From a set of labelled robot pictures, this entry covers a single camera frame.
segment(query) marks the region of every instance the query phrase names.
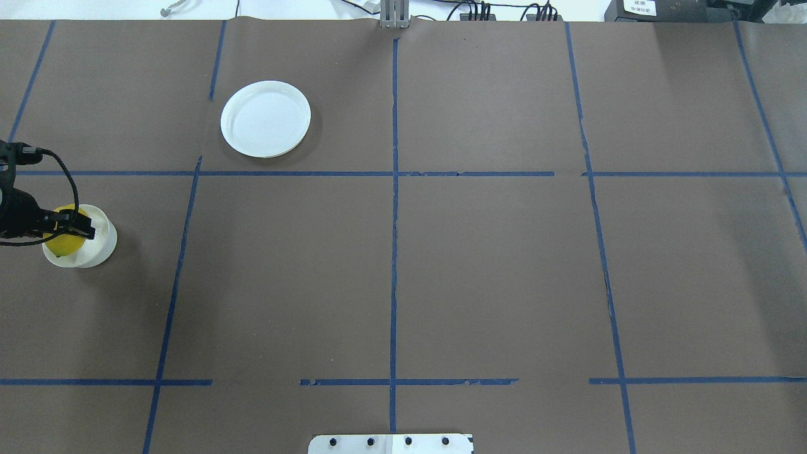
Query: white plate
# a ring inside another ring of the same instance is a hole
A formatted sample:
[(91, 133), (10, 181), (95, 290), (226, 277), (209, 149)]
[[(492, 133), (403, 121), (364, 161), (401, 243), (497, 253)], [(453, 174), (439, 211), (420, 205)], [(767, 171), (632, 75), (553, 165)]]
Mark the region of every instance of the white plate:
[(300, 90), (280, 81), (255, 82), (238, 90), (221, 111), (221, 133), (236, 151), (274, 158), (303, 140), (311, 106)]

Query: robotic arm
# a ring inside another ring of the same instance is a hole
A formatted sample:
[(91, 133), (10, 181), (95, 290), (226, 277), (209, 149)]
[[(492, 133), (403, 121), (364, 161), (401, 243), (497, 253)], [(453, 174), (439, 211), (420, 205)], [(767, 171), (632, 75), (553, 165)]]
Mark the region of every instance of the robotic arm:
[[(59, 163), (73, 189), (73, 209), (52, 212), (40, 208), (33, 196), (14, 188), (17, 166), (37, 164), (47, 154)], [(0, 242), (0, 246), (32, 246), (48, 242), (60, 235), (86, 239), (95, 237), (91, 219), (78, 212), (78, 190), (65, 164), (48, 149), (22, 142), (0, 141), (0, 238), (39, 238), (30, 242)]]

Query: white plastic bag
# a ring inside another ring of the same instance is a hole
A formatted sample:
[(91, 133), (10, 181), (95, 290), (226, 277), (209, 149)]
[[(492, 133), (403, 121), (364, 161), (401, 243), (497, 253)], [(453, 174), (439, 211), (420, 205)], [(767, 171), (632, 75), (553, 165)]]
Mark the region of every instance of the white plastic bag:
[(807, 23), (807, 3), (799, 5), (780, 5), (777, 0), (766, 15), (765, 23)]

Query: yellow lemon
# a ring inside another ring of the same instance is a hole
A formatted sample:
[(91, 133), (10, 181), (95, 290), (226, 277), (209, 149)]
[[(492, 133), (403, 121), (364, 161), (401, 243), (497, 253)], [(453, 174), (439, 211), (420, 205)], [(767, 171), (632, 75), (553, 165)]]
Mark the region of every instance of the yellow lemon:
[[(66, 209), (73, 209), (72, 204), (65, 205), (64, 207), (59, 207), (53, 211), (61, 212), (62, 210)], [(83, 209), (79, 208), (78, 212), (87, 216), (87, 212)], [(50, 233), (45, 233), (42, 235), (42, 238), (50, 237)], [(53, 255), (57, 257), (64, 257), (65, 255), (70, 255), (73, 252), (77, 251), (80, 247), (84, 246), (84, 238), (81, 237), (74, 237), (73, 235), (59, 235), (56, 238), (53, 238), (51, 241), (46, 242), (45, 245), (53, 252)]]

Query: blue line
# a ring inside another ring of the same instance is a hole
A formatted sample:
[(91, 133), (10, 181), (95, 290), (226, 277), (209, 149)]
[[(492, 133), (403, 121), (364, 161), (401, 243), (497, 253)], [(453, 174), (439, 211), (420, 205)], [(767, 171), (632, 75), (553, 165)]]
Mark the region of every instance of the blue line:
[(45, 41), (42, 43), (42, 49), (40, 50), (40, 56), (36, 59), (36, 65), (34, 66), (34, 71), (31, 73), (31, 78), (28, 80), (28, 87), (25, 89), (25, 95), (23, 95), (23, 101), (19, 104), (19, 110), (17, 111), (17, 116), (14, 118), (14, 124), (11, 126), (11, 133), (8, 135), (8, 141), (14, 141), (14, 135), (17, 133), (17, 127), (19, 126), (19, 121), (23, 118), (23, 112), (25, 111), (25, 106), (28, 104), (28, 96), (31, 95), (31, 90), (34, 88), (34, 81), (36, 80), (36, 75), (40, 71), (40, 67), (42, 66), (42, 60), (45, 58), (45, 51), (48, 50), (48, 43), (50, 43), (51, 36), (53, 36), (53, 28), (56, 26), (56, 21), (52, 20), (50, 27), (48, 27), (48, 34), (45, 35)]
[(165, 319), (165, 333), (162, 336), (162, 348), (160, 349), (160, 362), (157, 365), (157, 378), (152, 395), (152, 406), (148, 413), (148, 425), (146, 426), (146, 436), (143, 443), (143, 454), (148, 454), (151, 447), (151, 437), (154, 432), (154, 421), (157, 418), (157, 404), (160, 401), (160, 387), (162, 374), (165, 370), (165, 357), (168, 355), (168, 341), (171, 337), (171, 324), (174, 322), (174, 310), (177, 307), (177, 294), (179, 294), (179, 276), (182, 273), (182, 264), (185, 261), (185, 245), (188, 241), (188, 229), (190, 228), (190, 215), (194, 211), (196, 200), (196, 187), (199, 184), (199, 169), (202, 166), (202, 157), (196, 162), (194, 171), (194, 181), (190, 185), (190, 198), (188, 199), (188, 210), (185, 214), (185, 226), (182, 228), (182, 242), (179, 245), (179, 257), (177, 259), (177, 270), (174, 272), (174, 286), (171, 288), (171, 303), (168, 306), (168, 317)]
[(636, 454), (636, 442), (633, 438), (633, 418), (630, 415), (630, 402), (628, 399), (628, 386), (625, 383), (625, 365), (622, 363), (622, 347), (619, 342), (619, 328), (617, 327), (617, 311), (614, 309), (613, 292), (611, 289), (611, 276), (608, 273), (608, 258), (605, 255), (605, 241), (603, 239), (602, 224), (600, 222), (600, 209), (597, 206), (596, 191), (594, 187), (594, 170), (592, 169), (592, 158), (588, 149), (586, 132), (583, 129), (583, 102), (580, 99), (580, 87), (577, 79), (577, 69), (575, 68), (575, 51), (571, 44), (571, 29), (569, 23), (564, 22), (566, 27), (566, 41), (569, 48), (569, 65), (571, 67), (571, 78), (575, 88), (575, 103), (577, 105), (577, 117), (580, 123), (580, 140), (583, 142), (583, 150), (586, 158), (586, 173), (588, 177), (588, 190), (591, 193), (592, 210), (594, 212), (594, 224), (597, 231), (597, 242), (600, 246), (600, 261), (602, 262), (603, 277), (605, 280), (605, 292), (608, 296), (608, 314), (611, 318), (611, 335), (613, 337), (613, 350), (617, 358), (617, 372), (620, 379), (620, 390), (622, 393), (622, 411), (625, 414), (625, 430), (628, 435), (628, 447), (630, 454)]
[(392, 41), (392, 264), (390, 295), (390, 433), (395, 433), (398, 367), (398, 40)]
[(402, 177), (554, 177), (554, 172), (400, 172)]
[[(395, 386), (509, 386), (518, 381), (517, 378), (399, 378)], [(317, 378), (301, 380), (300, 386), (388, 386), (386, 378)]]
[(202, 176), (212, 177), (391, 177), (392, 172), (317, 171), (317, 170), (205, 170)]
[(796, 202), (793, 200), (793, 193), (790, 191), (790, 183), (788, 182), (788, 177), (785, 176), (784, 173), (784, 166), (782, 166), (782, 159), (779, 156), (779, 150), (776, 149), (776, 143), (773, 141), (773, 134), (771, 133), (771, 126), (767, 122), (765, 109), (763, 109), (762, 107), (762, 101), (759, 100), (759, 93), (757, 92), (756, 89), (756, 83), (754, 83), (754, 76), (751, 74), (751, 67), (748, 65), (748, 59), (746, 58), (746, 48), (742, 44), (740, 26), (736, 19), (734, 20), (734, 35), (737, 37), (737, 46), (739, 47), (740, 50), (742, 67), (746, 71), (746, 77), (748, 78), (748, 85), (751, 87), (751, 93), (754, 96), (754, 102), (756, 103), (757, 111), (759, 111), (759, 118), (762, 120), (762, 126), (765, 128), (767, 143), (771, 146), (773, 159), (774, 161), (776, 161), (776, 169), (779, 171), (779, 176), (782, 179), (782, 184), (784, 185), (784, 192), (788, 196), (788, 202), (790, 203), (790, 211), (793, 213), (793, 220), (796, 221), (796, 229), (798, 230), (799, 237), (801, 238), (801, 246), (804, 248), (805, 253), (807, 253), (807, 235), (805, 235), (805, 228), (804, 225), (801, 223), (801, 216), (799, 216), (799, 210), (798, 208), (796, 208)]
[[(65, 176), (61, 170), (18, 170), (19, 175), (37, 175), (37, 176)], [(190, 170), (71, 170), (70, 174), (73, 176), (90, 176), (90, 177), (114, 177), (114, 176), (145, 176), (145, 177), (163, 177), (163, 176), (193, 176), (194, 172)]]
[(778, 177), (776, 172), (593, 172), (595, 177), (702, 177), (702, 178), (758, 178)]
[[(618, 378), (591, 378), (590, 385), (619, 385)], [(712, 383), (807, 383), (804, 376), (649, 376), (625, 378), (628, 385), (690, 385)]]
[(301, 380), (300, 386), (389, 386), (387, 378), (317, 378)]
[[(0, 378), (0, 386), (154, 386), (156, 380), (97, 378)], [(162, 386), (212, 386), (213, 380), (163, 380)]]
[(210, 100), (213, 100), (215, 93), (215, 80), (219, 77), (219, 63), (221, 62), (221, 48), (224, 46), (224, 31), (227, 30), (227, 21), (221, 21), (221, 32), (219, 32), (219, 48), (215, 51), (215, 64), (213, 65), (213, 75), (210, 78)]

